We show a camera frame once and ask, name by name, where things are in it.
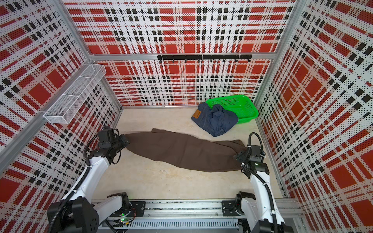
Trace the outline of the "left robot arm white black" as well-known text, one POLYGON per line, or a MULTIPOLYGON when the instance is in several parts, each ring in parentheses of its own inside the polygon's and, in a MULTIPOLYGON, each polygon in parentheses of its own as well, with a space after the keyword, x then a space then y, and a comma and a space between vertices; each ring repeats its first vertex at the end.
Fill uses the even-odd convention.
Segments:
POLYGON ((125 135, 118 129, 105 126, 90 141, 98 139, 98 148, 88 153, 85 147, 83 158, 86 162, 82 174, 61 201, 47 209, 49 233, 95 233, 99 226, 112 214, 128 214, 132 211, 125 192, 108 196, 98 205, 92 204, 93 193, 105 171, 115 165, 115 156, 129 145, 125 135))

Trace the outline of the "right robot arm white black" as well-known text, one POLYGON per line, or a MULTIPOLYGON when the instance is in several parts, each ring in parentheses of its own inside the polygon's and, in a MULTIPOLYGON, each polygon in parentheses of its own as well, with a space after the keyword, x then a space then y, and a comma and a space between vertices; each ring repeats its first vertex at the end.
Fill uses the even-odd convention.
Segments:
POLYGON ((233 209, 245 216, 238 221, 239 229, 244 233, 293 233, 293 228, 285 223, 275 202, 270 172, 263 162, 263 148, 248 145, 235 158, 241 162, 241 172, 249 178, 254 190, 253 194, 240 192, 236 195, 233 209))

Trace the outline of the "brown trousers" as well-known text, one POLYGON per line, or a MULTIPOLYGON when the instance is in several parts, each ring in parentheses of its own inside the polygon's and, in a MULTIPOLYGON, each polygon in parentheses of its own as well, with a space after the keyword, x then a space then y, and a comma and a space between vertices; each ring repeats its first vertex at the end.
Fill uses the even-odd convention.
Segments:
POLYGON ((152 129, 125 135, 132 153, 178 168, 203 172, 240 170, 234 156, 246 147, 240 140, 208 141, 191 135, 152 129))

